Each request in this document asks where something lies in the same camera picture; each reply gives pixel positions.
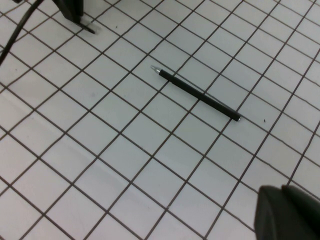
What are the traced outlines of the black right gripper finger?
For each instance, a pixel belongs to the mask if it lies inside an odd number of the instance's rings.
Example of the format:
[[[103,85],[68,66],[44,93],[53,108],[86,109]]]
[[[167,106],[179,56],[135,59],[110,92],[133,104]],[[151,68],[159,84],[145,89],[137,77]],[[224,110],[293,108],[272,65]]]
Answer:
[[[254,217],[257,240],[318,240],[320,201],[299,188],[263,185]]]

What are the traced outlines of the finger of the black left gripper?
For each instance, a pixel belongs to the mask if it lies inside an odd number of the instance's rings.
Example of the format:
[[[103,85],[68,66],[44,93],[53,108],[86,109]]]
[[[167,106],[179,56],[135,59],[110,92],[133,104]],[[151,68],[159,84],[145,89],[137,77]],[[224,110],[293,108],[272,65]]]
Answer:
[[[83,0],[53,0],[62,15],[69,21],[80,24],[84,14]]]

